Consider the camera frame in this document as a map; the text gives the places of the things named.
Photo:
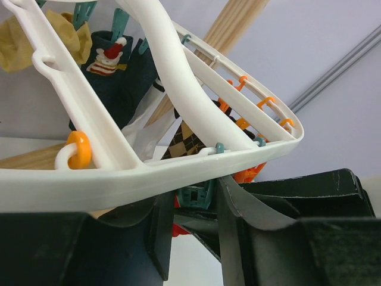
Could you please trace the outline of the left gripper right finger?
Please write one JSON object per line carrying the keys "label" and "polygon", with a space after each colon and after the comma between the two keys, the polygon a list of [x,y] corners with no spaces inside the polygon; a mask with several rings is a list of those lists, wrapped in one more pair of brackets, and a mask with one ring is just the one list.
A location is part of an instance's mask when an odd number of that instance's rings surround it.
{"label": "left gripper right finger", "polygon": [[225,285],[379,285],[380,220],[293,219],[231,177],[218,180]]}

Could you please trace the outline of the teal clothes peg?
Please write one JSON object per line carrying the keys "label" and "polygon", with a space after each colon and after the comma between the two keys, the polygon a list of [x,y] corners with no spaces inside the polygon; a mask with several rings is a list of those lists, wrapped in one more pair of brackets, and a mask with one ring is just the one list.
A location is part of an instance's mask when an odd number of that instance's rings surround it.
{"label": "teal clothes peg", "polygon": [[216,180],[211,179],[179,188],[176,191],[179,206],[193,209],[208,209],[213,199],[215,187]]}

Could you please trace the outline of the dark navy santa sock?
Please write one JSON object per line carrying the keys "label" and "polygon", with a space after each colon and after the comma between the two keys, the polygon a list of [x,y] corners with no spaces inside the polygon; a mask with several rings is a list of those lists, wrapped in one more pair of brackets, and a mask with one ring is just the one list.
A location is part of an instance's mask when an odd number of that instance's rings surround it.
{"label": "dark navy santa sock", "polygon": [[81,71],[117,126],[122,129],[133,118],[150,87],[164,88],[158,82],[157,70],[149,48],[139,48],[143,39],[133,45],[133,37],[121,36],[111,41],[111,31],[91,34],[90,56]]}

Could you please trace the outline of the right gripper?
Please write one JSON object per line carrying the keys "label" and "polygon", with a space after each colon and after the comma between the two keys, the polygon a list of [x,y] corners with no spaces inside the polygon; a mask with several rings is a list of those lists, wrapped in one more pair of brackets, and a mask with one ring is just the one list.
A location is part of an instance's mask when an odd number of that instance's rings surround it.
{"label": "right gripper", "polygon": [[[234,182],[233,186],[293,219],[375,216],[360,179],[346,168],[275,181]],[[216,259],[220,258],[216,199],[206,210],[177,208],[174,223],[196,236]]]}

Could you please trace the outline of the mustard yellow sock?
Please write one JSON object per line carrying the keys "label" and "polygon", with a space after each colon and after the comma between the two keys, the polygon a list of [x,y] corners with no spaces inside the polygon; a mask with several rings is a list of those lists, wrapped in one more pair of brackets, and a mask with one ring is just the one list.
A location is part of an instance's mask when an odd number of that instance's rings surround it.
{"label": "mustard yellow sock", "polygon": [[1,69],[8,73],[19,72],[33,65],[36,51],[52,52],[54,48],[62,55],[65,48],[77,65],[85,64],[92,49],[93,40],[87,22],[78,29],[73,26],[72,13],[46,10],[48,24],[25,32],[16,16],[1,23]]}

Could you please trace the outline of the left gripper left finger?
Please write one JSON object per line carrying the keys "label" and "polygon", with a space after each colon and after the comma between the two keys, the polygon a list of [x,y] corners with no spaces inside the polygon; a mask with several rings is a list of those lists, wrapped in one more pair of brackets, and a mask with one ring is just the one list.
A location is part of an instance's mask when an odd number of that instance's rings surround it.
{"label": "left gripper left finger", "polygon": [[174,192],[94,218],[80,212],[1,214],[2,285],[162,285]]}

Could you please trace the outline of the wooden hanger rack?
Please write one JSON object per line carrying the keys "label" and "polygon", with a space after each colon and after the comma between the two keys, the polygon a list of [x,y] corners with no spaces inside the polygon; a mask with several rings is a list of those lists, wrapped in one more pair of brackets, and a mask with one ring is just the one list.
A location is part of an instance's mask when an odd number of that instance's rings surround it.
{"label": "wooden hanger rack", "polygon": [[[35,1],[4,1],[3,5],[18,18],[25,32],[33,30],[35,35],[49,23]],[[222,167],[227,173],[235,173],[269,161],[275,146],[259,147],[250,140],[211,102],[201,84],[215,89],[256,128],[270,123],[271,118],[180,43],[174,23],[161,3],[120,1],[120,6],[140,22],[175,109],[210,147],[194,156],[143,163],[68,51],[64,48],[62,55],[56,48],[52,52],[36,51],[32,56],[35,69],[52,83],[76,130],[84,132],[90,140],[91,163],[105,170],[205,166],[209,170]],[[217,154],[212,145],[218,141],[226,143],[230,151]],[[56,156],[55,168],[71,169],[68,160],[75,152],[74,144],[62,148]]]}

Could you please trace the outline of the brown argyle sock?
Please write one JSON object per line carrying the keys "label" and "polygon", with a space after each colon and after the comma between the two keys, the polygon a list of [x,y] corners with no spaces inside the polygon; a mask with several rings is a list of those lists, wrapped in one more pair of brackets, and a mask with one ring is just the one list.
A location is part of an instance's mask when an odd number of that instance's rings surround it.
{"label": "brown argyle sock", "polygon": [[203,148],[205,148],[203,142],[182,121],[161,159],[198,154]]}

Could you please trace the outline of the red reindeer sock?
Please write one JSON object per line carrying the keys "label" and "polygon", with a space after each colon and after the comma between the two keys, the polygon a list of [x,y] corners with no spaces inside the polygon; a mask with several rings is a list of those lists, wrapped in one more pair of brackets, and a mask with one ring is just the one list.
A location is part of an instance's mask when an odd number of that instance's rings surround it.
{"label": "red reindeer sock", "polygon": [[[180,208],[180,204],[176,195],[174,196],[174,208]],[[189,232],[174,223],[172,229],[172,237],[178,237],[179,235],[189,235]]]}

